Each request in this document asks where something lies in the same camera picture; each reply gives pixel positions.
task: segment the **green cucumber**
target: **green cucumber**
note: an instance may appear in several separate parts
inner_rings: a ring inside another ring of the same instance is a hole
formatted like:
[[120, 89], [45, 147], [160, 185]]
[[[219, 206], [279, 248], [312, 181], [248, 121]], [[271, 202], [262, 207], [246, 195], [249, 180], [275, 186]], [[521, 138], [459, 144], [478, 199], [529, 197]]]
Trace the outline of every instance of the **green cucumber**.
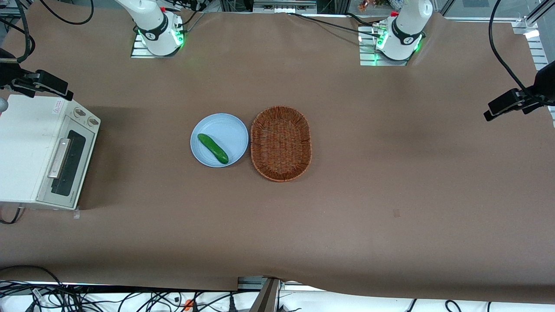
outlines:
[[216, 142], [214, 142], [214, 140], [212, 140], [211, 137], [204, 133], [199, 133], [196, 137], [199, 138], [199, 141], [204, 146], [206, 146], [206, 148], [208, 148], [208, 150], [211, 151], [214, 156], [216, 156], [216, 159], [219, 162], [223, 163], [224, 165], [229, 162], [228, 155], [224, 152], [223, 149], [221, 149], [221, 147], [216, 144]]

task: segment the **wicker basket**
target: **wicker basket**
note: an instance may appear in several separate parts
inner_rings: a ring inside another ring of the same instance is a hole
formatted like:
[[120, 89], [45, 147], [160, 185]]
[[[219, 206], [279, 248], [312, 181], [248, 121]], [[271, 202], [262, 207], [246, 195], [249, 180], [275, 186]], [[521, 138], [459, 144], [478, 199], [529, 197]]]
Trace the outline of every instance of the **wicker basket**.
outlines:
[[254, 167], [272, 181], [296, 179], [312, 161], [309, 124], [296, 109], [274, 106], [262, 111], [254, 119], [250, 138]]

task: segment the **light blue plate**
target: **light blue plate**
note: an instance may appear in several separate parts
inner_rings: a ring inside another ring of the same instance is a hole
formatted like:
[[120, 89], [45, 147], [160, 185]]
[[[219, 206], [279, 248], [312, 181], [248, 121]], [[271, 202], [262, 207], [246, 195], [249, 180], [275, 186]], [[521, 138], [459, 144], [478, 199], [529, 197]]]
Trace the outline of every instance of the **light blue plate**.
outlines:
[[[228, 155], [229, 162], [223, 164], [204, 146], [197, 135], [204, 133], [214, 140]], [[235, 163], [249, 145], [249, 132], [245, 124], [230, 114], [214, 114], [201, 120], [191, 134], [191, 151], [198, 161], [209, 167], [225, 167]]]

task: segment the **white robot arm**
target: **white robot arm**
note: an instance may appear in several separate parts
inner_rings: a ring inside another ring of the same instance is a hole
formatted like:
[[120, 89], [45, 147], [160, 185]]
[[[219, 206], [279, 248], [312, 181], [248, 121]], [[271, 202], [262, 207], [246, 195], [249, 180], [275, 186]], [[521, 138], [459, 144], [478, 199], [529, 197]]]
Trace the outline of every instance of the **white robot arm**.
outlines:
[[396, 61], [410, 58], [422, 39], [422, 30], [432, 12], [430, 0], [405, 0], [398, 16], [382, 21], [387, 28], [381, 31], [376, 48]]
[[148, 50], [158, 56], [175, 54], [184, 42], [181, 17], [163, 12], [155, 0], [116, 0], [131, 17]]

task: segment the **toaster oven door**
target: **toaster oven door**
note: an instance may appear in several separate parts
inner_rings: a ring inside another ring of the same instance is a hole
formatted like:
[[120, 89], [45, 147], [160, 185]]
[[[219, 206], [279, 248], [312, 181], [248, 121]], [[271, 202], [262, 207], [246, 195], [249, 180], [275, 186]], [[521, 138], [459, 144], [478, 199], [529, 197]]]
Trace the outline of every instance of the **toaster oven door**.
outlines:
[[94, 133], [65, 117], [37, 200], [75, 209]]

